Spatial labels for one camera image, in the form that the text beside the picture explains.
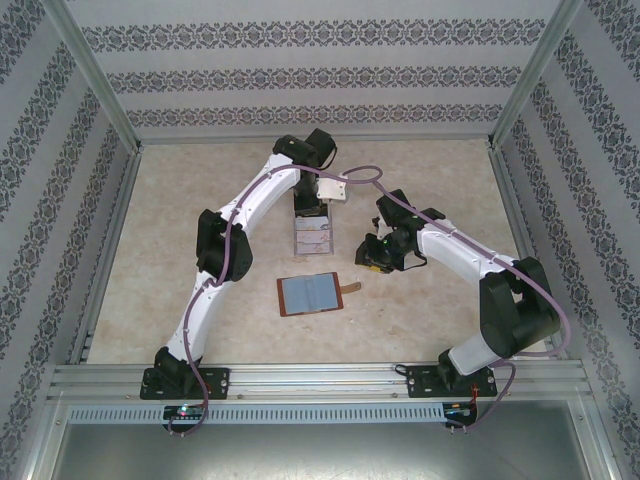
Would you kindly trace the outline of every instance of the wallpaper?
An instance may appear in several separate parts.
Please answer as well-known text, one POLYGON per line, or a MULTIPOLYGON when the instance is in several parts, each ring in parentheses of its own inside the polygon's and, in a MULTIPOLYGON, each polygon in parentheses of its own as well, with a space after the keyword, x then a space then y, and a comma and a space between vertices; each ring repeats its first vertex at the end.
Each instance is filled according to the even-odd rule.
POLYGON ((587 1, 503 145, 623 478, 640 478, 640 15, 587 1))
POLYGON ((65 363, 129 154, 40 4, 0 3, 0 479, 65 363))
POLYGON ((142 140, 483 135, 558 0, 74 0, 142 140))

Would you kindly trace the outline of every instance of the beige floor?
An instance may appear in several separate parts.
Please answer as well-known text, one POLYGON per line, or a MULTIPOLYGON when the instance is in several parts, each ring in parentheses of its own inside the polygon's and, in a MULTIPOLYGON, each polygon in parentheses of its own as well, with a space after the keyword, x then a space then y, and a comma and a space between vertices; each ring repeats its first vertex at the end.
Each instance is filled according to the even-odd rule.
MULTIPOLYGON (((195 278, 196 222, 231 200, 272 144, 147 147, 93 340, 90 363, 151 363, 175 330, 195 278)), ((485 245, 516 251, 484 142, 340 143, 332 171, 374 163, 383 184, 415 206, 434 207, 485 245)), ((428 361, 478 330, 477 293, 436 261, 382 275, 354 265, 380 196, 353 187, 335 206, 335 255, 295 258, 292 195, 251 238, 254 265, 226 298, 209 333, 208 363, 428 361), (361 281, 345 308, 281 318, 276 279, 336 271, 361 281)))

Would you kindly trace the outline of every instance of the patterned wallpaper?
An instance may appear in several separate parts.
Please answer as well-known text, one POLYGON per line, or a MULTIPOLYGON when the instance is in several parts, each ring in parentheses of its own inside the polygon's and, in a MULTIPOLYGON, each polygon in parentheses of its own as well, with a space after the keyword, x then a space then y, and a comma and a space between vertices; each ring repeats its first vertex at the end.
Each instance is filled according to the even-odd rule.
POLYGON ((488 134, 558 0, 266 3, 68 5, 145 140, 488 134))
POLYGON ((638 32, 633 2, 585 2, 503 145, 623 478, 640 478, 638 32))
POLYGON ((0 479, 76 340, 130 156, 36 1, 0 3, 0 479))

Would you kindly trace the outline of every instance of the purple cable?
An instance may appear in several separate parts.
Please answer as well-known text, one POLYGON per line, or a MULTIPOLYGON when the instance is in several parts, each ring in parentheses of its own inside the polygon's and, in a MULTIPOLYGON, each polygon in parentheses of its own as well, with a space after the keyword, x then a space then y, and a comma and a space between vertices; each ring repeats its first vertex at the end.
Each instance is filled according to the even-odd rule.
MULTIPOLYGON (((289 169, 304 170, 304 171, 307 171, 307 172, 318 174, 321 177, 330 178, 332 180, 336 180, 338 182, 346 183, 346 184, 349 184, 349 185, 368 185, 368 184, 372 184, 378 190, 380 190, 384 195, 389 197, 391 200, 393 200, 395 203, 397 203, 401 207, 403 207, 406 210, 410 211, 414 215, 417 215, 419 218, 421 218, 422 220, 424 220, 428 224, 435 226, 436 228, 441 230, 446 235, 451 235, 451 236, 457 238, 458 240, 460 240, 462 243, 464 243, 465 245, 467 245, 468 247, 470 247, 474 251, 480 253, 484 257, 486 257, 486 258, 490 259, 491 261, 495 262, 497 265, 500 265, 502 268, 504 268, 507 271, 511 272, 512 274, 516 275, 516 277, 521 278, 522 280, 524 280, 525 283, 527 283, 536 292, 538 292, 547 302, 549 302, 549 304, 553 307, 553 309, 556 312, 558 312, 558 316, 560 317, 560 321, 562 322, 562 326, 563 326, 563 330, 564 330, 564 338, 562 340, 562 343, 557 348, 554 348, 553 350, 550 350, 548 352, 520 352, 518 355, 527 356, 527 357, 547 357, 547 356, 557 355, 558 353, 560 353, 563 350, 565 350, 567 348, 567 345, 569 345, 569 342, 571 341, 571 325, 569 324, 569 319, 565 315, 564 311, 562 310, 562 307, 560 307, 558 302, 556 302, 553 299, 553 297, 551 295, 549 295, 549 293, 547 293, 547 291, 544 288, 542 288, 535 281, 533 281, 532 279, 530 279, 529 277, 524 275, 522 272, 518 271, 513 266, 511 266, 508 263, 506 263, 506 262, 500 260, 499 258, 497 258, 495 256, 495 254, 493 254, 489 250, 486 250, 486 249, 480 247, 479 245, 476 245, 474 242, 468 240, 464 236, 459 235, 456 231, 451 230, 451 229, 445 227, 444 225, 438 223, 437 221, 430 219, 429 217, 424 215, 422 212, 420 212, 416 208, 414 208, 411 205, 403 202, 402 200, 399 200, 398 198, 394 197, 389 191, 387 191, 382 186, 382 184, 380 182, 378 182, 378 180, 380 180, 380 178, 382 178, 382 174, 383 174, 382 169, 380 167, 377 167, 375 165, 363 165, 363 166, 360 166, 360 167, 351 168, 351 169, 346 170, 345 172, 343 172, 343 175, 348 175, 350 173, 355 173, 355 172, 362 171, 362 170, 374 170, 375 172, 377 172, 377 175, 375 175, 374 177, 365 178, 365 179, 362 179, 362 180, 355 180, 355 179, 351 179, 351 178, 343 178, 343 177, 340 177, 338 175, 333 175, 331 173, 327 173, 325 171, 318 170, 317 168, 307 167, 307 166, 304 166, 304 165, 282 165, 280 167, 274 168, 273 170, 270 170, 269 172, 267 172, 264 175, 262 175, 261 177, 259 177, 255 182, 253 182, 247 188, 247 190, 244 192, 244 194, 240 197, 240 199, 236 203, 234 209, 231 211, 231 215, 229 216, 229 220, 227 221, 227 228, 225 230, 225 241, 224 241, 224 261, 223 261, 223 264, 222 264, 222 271, 220 273, 220 276, 215 281, 215 283, 212 281, 212 279, 210 279, 210 278, 207 279, 200 286, 200 288, 198 289, 196 294, 193 296, 193 298, 191 299, 191 301, 189 302, 189 305, 187 307, 187 311, 186 311, 185 317, 184 317, 183 330, 182 330, 183 341, 184 341, 184 349, 185 349, 185 353, 186 353, 186 356, 187 356, 187 361, 189 363, 189 366, 191 367, 191 371, 194 373, 196 379, 198 380, 198 383, 200 384, 200 387, 202 387, 202 394, 204 396, 204 400, 202 402, 202 407, 203 407, 202 417, 200 418, 198 423, 195 424, 192 428, 190 428, 189 430, 187 430, 184 433, 181 433, 180 434, 181 437, 184 437, 186 435, 190 435, 193 432, 195 432, 198 428, 200 428, 200 426, 202 426, 202 423, 204 422, 204 420, 205 420, 205 418, 206 418, 206 416, 208 414, 208 411, 209 411, 209 392, 208 392, 208 389, 207 389, 207 386, 206 386, 204 380, 202 379, 202 376, 200 375, 200 372, 198 372, 197 366, 195 365, 193 359, 191 358, 191 350, 189 348, 189 341, 188 341, 188 333, 189 333, 189 331, 187 329, 187 326, 188 326, 188 322, 189 322, 189 316, 191 315, 191 310, 193 309, 193 306, 195 305, 195 303, 198 300, 198 298, 200 297, 200 295, 202 295, 202 293, 204 292, 204 289, 206 287, 208 287, 208 286, 213 286, 214 288, 215 287, 219 287, 220 285, 222 285, 222 283, 224 282, 224 279, 227 276, 227 272, 229 271, 229 257, 230 257, 230 252, 231 252, 231 227, 233 226, 233 221, 235 220, 236 216, 238 215, 240 209, 242 208, 242 204, 247 200, 249 195, 251 195, 251 193, 262 182, 264 182, 268 178, 271 178, 271 176, 273 174, 277 173, 277 172, 281 172, 283 170, 289 170, 289 169)), ((500 362, 501 361, 495 362, 494 364, 492 364, 492 366, 493 365, 498 366, 497 364, 500 363, 500 362)), ((507 385, 502 390, 500 395, 498 395, 498 398, 496 398, 495 402, 491 405, 489 410, 482 416, 482 418, 480 420, 478 420, 476 423, 474 423, 474 425, 477 425, 477 424, 481 423, 487 417, 487 415, 496 408, 497 404, 500 402, 500 400, 502 400, 502 397, 504 397, 504 395, 506 394, 508 388, 511 386, 511 383, 513 383, 513 379, 515 377, 515 369, 516 369, 516 367, 515 367, 515 365, 513 363, 510 363, 510 362, 504 362, 502 365, 507 365, 507 364, 512 367, 512 375, 511 375, 509 381, 507 382, 507 385)), ((169 429, 169 434, 170 435, 173 435, 173 433, 174 433, 173 430, 171 430, 172 421, 173 421, 173 418, 169 421, 169 425, 168 425, 168 429, 169 429)))

